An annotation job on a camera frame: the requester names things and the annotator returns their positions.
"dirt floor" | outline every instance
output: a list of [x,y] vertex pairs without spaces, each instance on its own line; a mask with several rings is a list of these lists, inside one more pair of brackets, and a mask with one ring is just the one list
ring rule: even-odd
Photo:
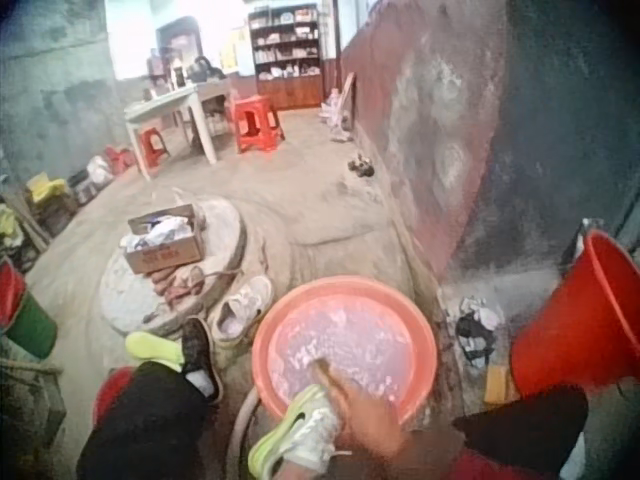
[[[64,368],[60,387],[68,414],[56,441],[57,477],[72,478],[91,429],[93,400],[109,370],[133,363],[123,338],[100,315],[97,292],[104,268],[127,232],[127,219],[175,204],[172,188],[186,192],[189,201],[218,195],[234,204],[247,226],[245,275],[261,270],[258,251],[264,242],[277,296],[315,278],[359,274],[413,297],[407,261],[376,177],[357,178],[347,169],[355,146],[330,142],[315,110],[285,113],[282,122],[287,140],[272,153],[238,155],[229,137],[216,137],[214,166],[189,155],[179,136],[168,135],[173,156],[152,182],[135,169],[118,178],[78,213],[29,272],[30,288],[59,325],[50,361]],[[248,350],[219,355],[228,394],[215,429],[209,429],[218,455],[206,463],[219,466],[235,412],[251,386]]]

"green bucket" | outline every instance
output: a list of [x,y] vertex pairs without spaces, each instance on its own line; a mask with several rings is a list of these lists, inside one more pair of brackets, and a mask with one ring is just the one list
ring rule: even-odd
[[45,359],[56,343],[58,326],[31,292],[26,291],[11,326],[4,333],[31,355]]

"round stone slab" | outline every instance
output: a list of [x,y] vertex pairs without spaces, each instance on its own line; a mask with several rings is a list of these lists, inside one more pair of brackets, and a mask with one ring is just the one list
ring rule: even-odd
[[[236,208],[219,197],[204,200],[200,206],[207,219],[202,232],[205,258],[178,267],[176,275],[179,276],[188,274],[195,265],[199,265],[205,275],[233,270],[238,268],[244,255],[246,232]],[[134,274],[122,250],[117,248],[100,282],[100,309],[103,318],[122,335],[146,331],[167,336],[180,329],[189,315],[220,300],[233,279],[234,275],[208,276],[199,295],[189,295],[174,310],[169,310],[164,298],[153,291],[151,279]],[[154,312],[151,320],[143,321]]]

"hand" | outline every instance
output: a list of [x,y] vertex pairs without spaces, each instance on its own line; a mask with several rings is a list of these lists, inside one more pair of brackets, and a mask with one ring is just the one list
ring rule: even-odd
[[398,454],[408,434],[402,431],[393,404],[333,370],[330,376],[329,396],[347,433],[375,455],[389,459]]

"white table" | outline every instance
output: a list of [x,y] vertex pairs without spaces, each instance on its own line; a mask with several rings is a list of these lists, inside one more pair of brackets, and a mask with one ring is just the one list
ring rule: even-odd
[[228,95],[230,89],[229,80],[211,80],[206,83],[194,83],[174,90],[173,92],[160,95],[148,102],[136,103],[125,108],[124,119],[127,124],[129,138],[133,144],[133,150],[135,151],[140,171],[147,181],[151,181],[151,177],[147,170],[147,164],[144,161],[144,154],[140,148],[138,129],[149,120],[177,110],[178,114],[176,116],[178,117],[178,123],[180,124],[185,140],[189,143],[189,137],[184,127],[184,119],[180,113],[180,108],[190,107],[196,122],[198,134],[200,135],[200,140],[202,141],[204,153],[209,163],[213,165],[217,161],[216,151],[213,148],[213,142],[211,141],[209,129],[207,128],[207,121],[204,116],[204,111],[202,110],[202,102],[209,98],[217,97],[218,95]]

